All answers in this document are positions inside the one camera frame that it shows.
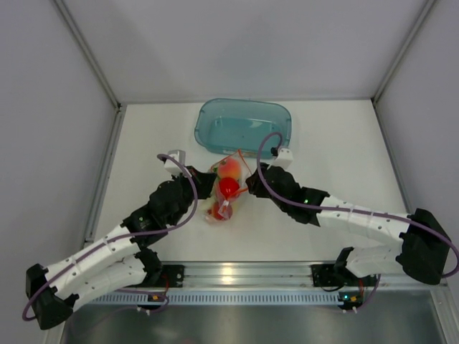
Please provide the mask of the clear zip top bag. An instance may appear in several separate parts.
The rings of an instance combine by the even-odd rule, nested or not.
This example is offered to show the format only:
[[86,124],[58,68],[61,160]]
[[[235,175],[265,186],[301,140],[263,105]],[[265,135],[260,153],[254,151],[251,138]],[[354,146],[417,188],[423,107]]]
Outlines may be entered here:
[[210,224],[229,221],[237,212],[248,191],[246,178],[251,170],[241,150],[213,164],[209,172],[216,174],[210,197],[202,202],[200,209]]

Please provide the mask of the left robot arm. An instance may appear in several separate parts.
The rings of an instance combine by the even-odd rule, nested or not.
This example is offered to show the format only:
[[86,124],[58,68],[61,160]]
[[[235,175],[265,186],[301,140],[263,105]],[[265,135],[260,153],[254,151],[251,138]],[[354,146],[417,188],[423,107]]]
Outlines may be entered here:
[[191,166],[161,183],[148,203],[102,239],[61,262],[26,271],[24,321],[49,330],[93,300],[126,287],[157,285],[163,265],[151,245],[187,224],[209,198],[217,175]]

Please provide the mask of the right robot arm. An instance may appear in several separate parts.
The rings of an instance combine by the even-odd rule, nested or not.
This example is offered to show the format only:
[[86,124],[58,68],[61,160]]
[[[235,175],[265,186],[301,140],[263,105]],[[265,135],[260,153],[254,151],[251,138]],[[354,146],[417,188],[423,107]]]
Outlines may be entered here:
[[424,209],[413,214],[371,211],[342,201],[326,191],[307,188],[279,166],[261,163],[246,180],[253,196],[270,199],[301,224],[355,234],[378,242],[376,247],[346,247],[336,259],[334,274],[345,285],[372,274],[405,273],[426,285],[444,275],[450,238]]

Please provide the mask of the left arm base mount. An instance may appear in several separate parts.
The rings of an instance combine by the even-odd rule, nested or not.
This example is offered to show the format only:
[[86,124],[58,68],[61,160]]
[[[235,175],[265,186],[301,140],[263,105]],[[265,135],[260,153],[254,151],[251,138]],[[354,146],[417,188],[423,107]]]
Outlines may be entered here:
[[165,264],[156,282],[160,288],[182,288],[185,266],[181,264]]

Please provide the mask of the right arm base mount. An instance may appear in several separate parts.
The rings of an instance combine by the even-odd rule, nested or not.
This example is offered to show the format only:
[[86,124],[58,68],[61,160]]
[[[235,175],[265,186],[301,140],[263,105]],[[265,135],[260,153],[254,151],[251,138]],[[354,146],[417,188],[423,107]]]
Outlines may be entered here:
[[344,287],[344,283],[335,275],[332,264],[313,264],[311,275],[313,286],[325,292],[335,292]]

